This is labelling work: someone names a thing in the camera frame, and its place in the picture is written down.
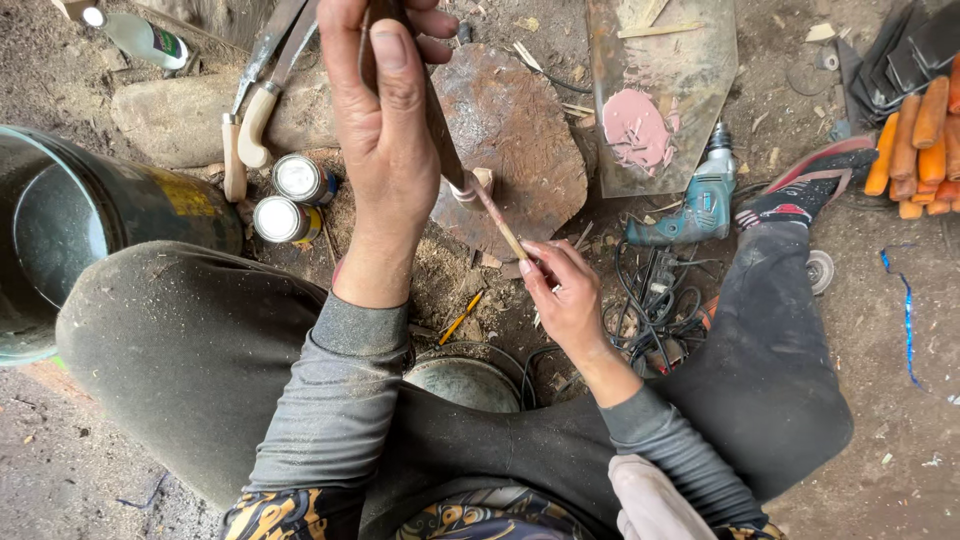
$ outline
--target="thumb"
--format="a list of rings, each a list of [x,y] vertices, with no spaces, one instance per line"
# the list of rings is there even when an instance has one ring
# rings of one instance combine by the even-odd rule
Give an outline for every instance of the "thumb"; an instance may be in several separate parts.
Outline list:
[[[420,52],[400,22],[381,19],[370,28],[376,57],[376,85],[383,114],[383,134],[398,140],[426,128],[425,82]]]
[[[532,260],[525,258],[520,261],[520,274],[523,275],[523,283],[526,285],[527,290],[530,291],[530,296],[534,299],[534,304],[537,305],[537,309],[543,310],[544,307],[556,302],[553,291],[551,291],[550,286],[546,284],[546,278],[543,276],[543,272],[540,271]]]

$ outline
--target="power drill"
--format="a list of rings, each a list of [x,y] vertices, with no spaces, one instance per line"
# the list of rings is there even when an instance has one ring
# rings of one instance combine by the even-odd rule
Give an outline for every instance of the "power drill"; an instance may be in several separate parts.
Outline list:
[[[732,142],[727,124],[717,122],[707,143],[707,160],[693,173],[684,205],[654,225],[628,218],[624,236],[636,246],[668,246],[726,238],[730,232],[730,199],[736,185]]]

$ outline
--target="hand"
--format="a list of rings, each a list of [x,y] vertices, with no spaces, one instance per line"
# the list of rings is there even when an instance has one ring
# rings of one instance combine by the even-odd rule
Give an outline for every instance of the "hand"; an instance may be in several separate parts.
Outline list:
[[[437,0],[406,0],[426,34],[414,41],[395,20],[371,28],[380,99],[360,78],[357,59],[365,0],[322,0],[317,23],[329,74],[337,139],[356,199],[356,224],[334,293],[361,307],[396,307],[409,295],[413,254],[437,201],[440,160],[424,112],[423,57],[446,62],[433,37],[453,37],[456,17]]]
[[[520,273],[543,328],[583,374],[600,406],[629,399],[643,382],[603,329],[600,278],[566,240],[522,245],[539,262],[522,260]]]

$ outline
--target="bottle cap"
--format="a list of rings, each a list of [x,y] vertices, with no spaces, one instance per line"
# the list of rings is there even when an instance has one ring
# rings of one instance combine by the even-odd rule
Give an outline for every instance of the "bottle cap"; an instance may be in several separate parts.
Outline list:
[[[100,28],[107,24],[107,15],[97,8],[87,8],[84,10],[84,21],[90,26]]]

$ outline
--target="bottle label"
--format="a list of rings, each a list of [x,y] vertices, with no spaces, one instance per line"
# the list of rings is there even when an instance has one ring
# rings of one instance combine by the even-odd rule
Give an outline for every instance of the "bottle label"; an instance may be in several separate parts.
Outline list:
[[[179,58],[181,53],[180,40],[162,28],[157,28],[149,22],[147,24],[150,24],[151,30],[154,31],[154,48],[163,54]]]

